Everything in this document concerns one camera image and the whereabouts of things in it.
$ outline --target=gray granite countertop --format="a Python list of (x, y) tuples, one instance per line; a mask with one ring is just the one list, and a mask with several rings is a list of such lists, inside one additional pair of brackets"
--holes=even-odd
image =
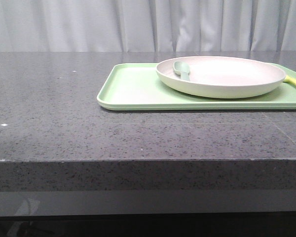
[(114, 65), (296, 51), (0, 53), (0, 191), (296, 189), (296, 111), (113, 112)]

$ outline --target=white curtain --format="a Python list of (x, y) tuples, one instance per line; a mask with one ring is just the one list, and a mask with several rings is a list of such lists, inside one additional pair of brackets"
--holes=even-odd
[(0, 0), (0, 51), (296, 50), (296, 0)]

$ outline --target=white plate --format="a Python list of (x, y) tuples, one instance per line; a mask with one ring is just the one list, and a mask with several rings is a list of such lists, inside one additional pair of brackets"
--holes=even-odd
[[(181, 80), (173, 63), (190, 66), (190, 81)], [(260, 61), (218, 56), (193, 56), (157, 64), (157, 74), (169, 87), (192, 95), (211, 98), (246, 98), (266, 94), (285, 79), (284, 70)]]

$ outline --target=plastic tray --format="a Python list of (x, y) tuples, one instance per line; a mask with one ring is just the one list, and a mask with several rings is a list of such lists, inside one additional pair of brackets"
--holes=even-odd
[[(296, 110), (296, 87), (282, 83), (265, 95), (244, 99), (212, 99), (193, 96), (166, 86), (156, 63), (114, 66), (97, 99), (109, 110)], [(296, 78), (296, 72), (274, 64)]]

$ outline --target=green spoon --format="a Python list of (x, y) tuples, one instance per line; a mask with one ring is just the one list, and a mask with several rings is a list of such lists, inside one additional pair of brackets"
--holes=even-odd
[(181, 77), (181, 80), (189, 80), (189, 65), (187, 63), (181, 61), (174, 62), (173, 71)]

